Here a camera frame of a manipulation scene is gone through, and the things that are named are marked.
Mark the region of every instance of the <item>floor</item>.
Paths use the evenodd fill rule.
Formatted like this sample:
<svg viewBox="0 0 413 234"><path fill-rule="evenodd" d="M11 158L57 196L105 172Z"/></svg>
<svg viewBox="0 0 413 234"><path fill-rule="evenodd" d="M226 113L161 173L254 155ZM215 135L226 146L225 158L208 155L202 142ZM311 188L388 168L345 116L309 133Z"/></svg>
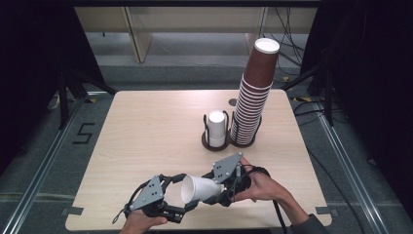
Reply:
<svg viewBox="0 0 413 234"><path fill-rule="evenodd" d="M187 67L199 69L202 78L206 79L208 74L214 74L213 71L220 68L242 71L248 60L248 48L242 34L157 33L154 34L144 63L135 61L127 34L105 33L103 36L102 33L87 33L87 36L104 76L117 74L108 77L108 80L118 89L128 87L118 84L122 83L122 74L125 72L109 73L114 69L126 69L129 75L133 75L142 69L161 67L158 73L154 74L161 76L162 72L168 75L169 69ZM266 35L272 36L279 41L283 37L282 34ZM293 35L292 38L298 47L306 47L307 35ZM282 52L285 57L279 59L275 78L277 87L287 80L294 79L299 73L300 56L297 55L297 51L294 52L291 47L282 45ZM308 82L297 86L289 91L288 96L306 98L306 85ZM88 88L90 91L97 91L94 87ZM42 161L50 157L51 165L44 169L43 180L40 179L38 190L31 200L28 199L29 209L20 216L22 223L15 229L18 233L70 233L64 228L67 208L70 208L78 183L82 179L83 174L79 171L84 170L89 162L88 157L75 157L73 154L78 152L77 150L92 152L94 145L78 145L76 147L79 149L76 149L73 144L67 142L76 138L76 128L85 122L94 122L94 135L98 136L105 113L110 107L111 97L101 95L97 98L99 102L96 104L79 104L76 101L71 103L72 109L76 109L76 105L80 106L79 113L73 119L74 127L68 130L68 136L65 136L62 145L56 144L55 138L58 135L58 113L51 110L51 114L40 124L42 128L38 128L28 143L32 150L26 156L17 157L8 171L0 177L1 229L6 228L7 220L13 218L20 198L27 193L27 188L31 186L30 181L38 175L36 172L42 167ZM297 107L297 110L299 108L300 111L297 112L300 113L322 108L316 103L300 105L301 103L303 102L292 100L291 106ZM331 233L413 233L412 220L403 211L385 179L374 166L366 162L368 152L359 142L345 113L334 112L334 128L323 123L323 116L317 113L297 115L296 119L303 139L315 154L312 157L313 164L333 216L333 223L328 227ZM49 156L51 150L58 154L56 158ZM360 231L360 226L363 226L364 231Z"/></svg>

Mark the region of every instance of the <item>tall stack of brown cups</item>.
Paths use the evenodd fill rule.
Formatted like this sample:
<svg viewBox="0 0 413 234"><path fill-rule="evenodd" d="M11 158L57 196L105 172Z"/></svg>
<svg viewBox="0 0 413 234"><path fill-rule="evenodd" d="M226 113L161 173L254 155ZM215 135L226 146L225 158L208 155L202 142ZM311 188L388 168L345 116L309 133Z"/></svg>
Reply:
<svg viewBox="0 0 413 234"><path fill-rule="evenodd" d="M240 84L231 126L231 139L238 145L249 145L255 137L273 85L279 49L279 43L272 39L255 41Z"/></svg>

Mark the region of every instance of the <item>gray floor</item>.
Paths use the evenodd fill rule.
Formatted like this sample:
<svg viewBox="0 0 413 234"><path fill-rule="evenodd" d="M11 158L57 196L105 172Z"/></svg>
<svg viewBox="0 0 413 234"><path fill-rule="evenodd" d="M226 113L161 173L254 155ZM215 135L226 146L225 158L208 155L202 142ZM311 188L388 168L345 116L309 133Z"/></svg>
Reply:
<svg viewBox="0 0 413 234"><path fill-rule="evenodd" d="M130 39L126 34L106 33L103 37L101 33L88 33L88 38L107 84L119 90L237 89L248 60L248 49L242 34L155 34L144 63L135 62ZM307 35L294 35L293 38L298 46L305 48ZM282 52L295 57L287 46L282 46ZM280 57L274 88L280 87L284 78L294 79L294 74L298 72L299 66ZM288 96L306 97L309 82L288 91ZM81 105L19 233L70 233L64 227L66 216L63 211L70 208L73 202L111 101L112 97L101 96L95 102ZM292 100L291 106L294 108L300 103L302 102ZM335 100L334 106L339 107L339 100ZM314 106L305 104L297 113L309 110L314 110ZM365 233L374 233L326 136L320 118L322 115L317 113L296 117L303 139L322 163L321 166L312 158L325 200L333 213L333 221L327 228L331 233L361 233L357 215ZM366 162L368 152L355 134L351 121L342 111L334 111L333 118L334 130L378 208L388 233L413 233L411 219L386 180L380 171ZM1 229L5 227L21 194L47 154L57 133L58 120L58 110L45 115L26 145L28 152L16 157L0 177ZM90 142L73 144L74 141L85 140L84 136L78 136L84 123L94 123L85 127L89 133L93 133ZM342 193L334 186L332 179Z"/></svg>

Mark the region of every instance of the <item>dark sleeve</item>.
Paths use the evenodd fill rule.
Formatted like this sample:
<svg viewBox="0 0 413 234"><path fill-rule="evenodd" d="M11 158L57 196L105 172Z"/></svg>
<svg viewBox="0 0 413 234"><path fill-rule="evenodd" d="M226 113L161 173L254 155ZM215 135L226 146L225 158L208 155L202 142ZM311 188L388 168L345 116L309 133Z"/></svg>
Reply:
<svg viewBox="0 0 413 234"><path fill-rule="evenodd" d="M328 234L327 229L319 222L316 216L309 215L309 219L299 225L291 226L294 234Z"/></svg>

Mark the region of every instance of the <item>person's right hand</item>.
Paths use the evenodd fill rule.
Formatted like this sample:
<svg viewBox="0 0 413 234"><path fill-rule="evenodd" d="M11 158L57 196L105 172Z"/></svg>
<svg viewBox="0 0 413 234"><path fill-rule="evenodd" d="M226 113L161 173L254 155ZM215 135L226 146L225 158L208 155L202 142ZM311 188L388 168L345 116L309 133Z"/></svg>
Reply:
<svg viewBox="0 0 413 234"><path fill-rule="evenodd" d="M245 157L241 159L241 164L244 165L245 171L252 170L252 166L246 160ZM276 200L282 199L284 196L291 196L291 194L275 180L271 179L267 175L259 172L254 172L249 175L251 178L250 187L243 192L235 195L234 200L236 202L245 199L251 199L256 202L257 200Z"/></svg>

